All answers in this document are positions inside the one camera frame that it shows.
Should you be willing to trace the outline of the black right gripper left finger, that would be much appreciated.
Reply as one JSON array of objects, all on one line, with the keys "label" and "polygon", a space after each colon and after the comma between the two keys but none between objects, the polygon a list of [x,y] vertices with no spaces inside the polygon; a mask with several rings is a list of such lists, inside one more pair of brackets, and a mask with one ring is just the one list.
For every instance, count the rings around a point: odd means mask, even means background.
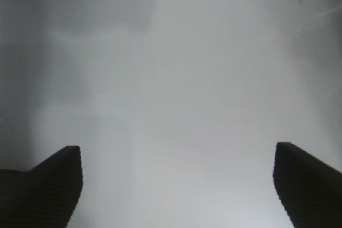
[{"label": "black right gripper left finger", "polygon": [[29,171],[1,170],[1,227],[67,227],[83,188],[79,146]]}]

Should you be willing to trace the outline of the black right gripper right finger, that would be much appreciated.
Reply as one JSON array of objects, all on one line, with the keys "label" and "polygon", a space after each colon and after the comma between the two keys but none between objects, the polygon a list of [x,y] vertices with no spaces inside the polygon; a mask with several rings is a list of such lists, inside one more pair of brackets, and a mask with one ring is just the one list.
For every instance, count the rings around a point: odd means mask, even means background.
[{"label": "black right gripper right finger", "polygon": [[294,227],[341,227],[341,173],[300,147],[276,145],[273,183]]}]

